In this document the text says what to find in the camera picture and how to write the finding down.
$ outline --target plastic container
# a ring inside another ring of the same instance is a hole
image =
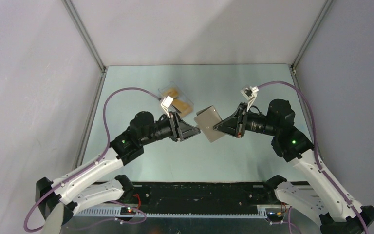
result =
[[[180,90],[180,88],[175,85],[172,81],[169,85],[158,90],[161,97],[170,96],[174,99],[169,110],[177,112],[181,117],[184,117],[191,112],[193,112],[193,103],[188,99],[188,97]]]

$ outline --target metal table surface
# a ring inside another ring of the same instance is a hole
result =
[[[158,94],[158,89],[174,81],[194,103],[194,113],[214,105],[222,118],[231,115],[245,98],[240,93],[246,85],[257,86],[273,80],[293,83],[286,64],[256,65],[169,65],[169,66],[114,66],[109,67],[91,126],[88,143],[84,145],[81,163],[91,160],[106,146],[102,122],[102,108],[107,97],[117,89],[140,87]],[[266,113],[271,100],[290,101],[296,113],[295,126],[309,136],[307,124],[296,92],[283,85],[272,85],[260,90],[255,105]],[[159,103],[144,93],[125,91],[113,97],[107,107],[107,122],[113,139],[128,126],[139,111],[161,115]],[[195,125],[190,114],[184,120]],[[229,136],[209,143],[203,134],[185,142],[162,140],[145,147],[145,153],[126,167],[100,181],[125,174],[131,181],[152,182],[247,182],[266,181],[280,174],[290,181],[305,181],[270,146],[271,137],[247,133],[236,139]],[[320,233],[318,227],[294,211],[292,220],[304,233]],[[105,222],[85,231],[68,227],[86,227],[105,217],[75,216],[63,227],[62,233],[141,233],[141,234],[200,234],[200,233],[288,233],[287,226],[269,226],[257,218],[148,218],[139,225],[120,225]]]
[[[287,234],[286,224],[270,226],[263,219],[253,218],[147,218],[137,225],[121,225],[109,221],[83,231],[73,228],[87,227],[104,217],[77,216],[66,224],[63,234]],[[292,223],[304,234],[320,234],[319,227],[298,211],[292,211]]]

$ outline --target purple cable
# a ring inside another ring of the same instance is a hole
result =
[[[128,88],[123,88],[123,89],[119,89],[115,92],[113,92],[112,94],[110,94],[107,98],[107,100],[105,101],[104,103],[104,109],[103,109],[103,112],[102,112],[102,118],[104,120],[104,127],[105,127],[105,131],[107,133],[107,146],[105,147],[104,151],[102,152],[102,154],[96,159],[97,162],[99,162],[102,157],[104,157],[104,155],[107,153],[108,151],[108,148],[110,147],[110,131],[108,130],[108,126],[107,126],[107,118],[105,116],[105,113],[106,113],[106,110],[107,110],[107,104],[108,104],[108,101],[110,101],[110,99],[118,94],[119,92],[121,91],[125,91],[125,90],[138,90],[138,91],[142,91],[144,93],[147,93],[151,96],[153,96],[155,99],[159,100],[160,98],[151,93],[150,91],[148,90],[145,90],[145,89],[142,89],[142,88],[137,88],[137,87],[128,87]],[[68,183],[69,181],[71,181],[72,179],[76,178],[77,176],[79,176],[80,174],[82,174],[83,172],[87,171],[88,169],[92,168],[93,166],[95,165],[95,162],[92,162],[91,164],[89,164],[88,166],[82,168],[81,170],[79,170],[77,173],[71,175],[69,178],[66,178],[64,181],[62,181],[61,183]],[[54,192],[55,190],[57,190],[58,188],[61,187],[61,183],[59,183],[58,185],[56,185],[55,187],[53,187],[50,191],[48,191],[44,196],[42,196],[40,199],[38,199],[38,201],[32,206],[32,208],[29,210],[28,214],[26,215],[25,217],[25,220],[23,222],[23,228],[26,232],[28,233],[34,233],[34,232],[37,232],[39,230],[42,229],[43,226],[39,227],[39,228],[35,228],[35,229],[29,229],[28,228],[28,221],[29,221],[29,218],[31,217],[32,215],[32,212],[38,207],[38,205],[45,199],[49,196],[49,194],[51,194],[52,192]]]
[[[296,226],[295,224],[293,224],[292,222],[290,222],[290,208],[289,208],[289,214],[287,216],[288,218],[288,221],[283,221],[283,222],[271,222],[269,218],[265,219],[268,223],[272,223],[272,224],[288,224],[289,225],[289,231],[290,233],[292,233],[292,228],[291,227],[294,227],[300,234],[303,234],[302,231],[300,230],[300,228],[298,226]]]
[[[123,203],[118,202],[118,201],[110,201],[110,202],[121,205],[123,207],[129,207],[129,205],[123,204]],[[103,219],[103,220],[98,221],[96,223],[93,223],[90,226],[85,227],[85,228],[70,228],[70,227],[68,227],[68,229],[71,229],[71,230],[74,230],[74,231],[83,231],[83,230],[90,229],[92,227],[97,226],[98,224],[101,224],[101,223],[104,223],[104,222],[107,222],[107,221],[120,221],[122,223],[127,223],[127,224],[139,224],[139,223],[142,223],[142,222],[146,221],[146,219],[147,219],[146,213],[144,213],[142,210],[139,210],[138,208],[135,208],[135,207],[133,207],[132,209],[136,210],[137,212],[142,214],[144,216],[143,220],[136,221],[136,222],[130,222],[130,221],[124,221],[124,220],[119,219],[119,218],[106,218],[106,219]]]
[[[320,159],[319,159],[318,141],[317,141],[317,138],[316,138],[315,119],[313,117],[312,107],[310,106],[309,102],[307,101],[307,98],[305,97],[305,95],[303,95],[302,91],[300,89],[298,89],[296,86],[294,86],[290,83],[287,83],[287,82],[283,82],[283,81],[267,82],[267,83],[264,83],[262,85],[257,86],[257,88],[261,89],[261,88],[263,88],[265,86],[268,86],[268,85],[271,85],[271,84],[284,84],[286,86],[289,86],[290,88],[294,89],[300,95],[300,97],[303,99],[304,103],[306,104],[307,109],[309,110],[310,119],[312,121],[313,145],[314,145],[313,153],[315,155],[315,161],[316,161],[317,166],[319,167],[320,170],[322,170],[323,167],[322,167],[322,165],[320,163]],[[346,201],[346,203],[348,203],[348,205],[352,205],[351,200],[345,195],[345,193],[340,189],[340,187],[335,183],[335,181],[329,176],[329,174],[327,174],[326,171],[322,171],[322,173],[329,180],[329,182],[334,186],[334,188],[340,193],[340,195],[343,197],[343,199]],[[360,215],[359,211],[353,205],[351,206],[351,208],[354,211],[355,215],[359,218],[359,221],[362,224],[362,227],[363,227],[363,230],[365,231],[365,234],[369,234],[368,227],[366,226],[366,223],[363,220],[362,216]]]

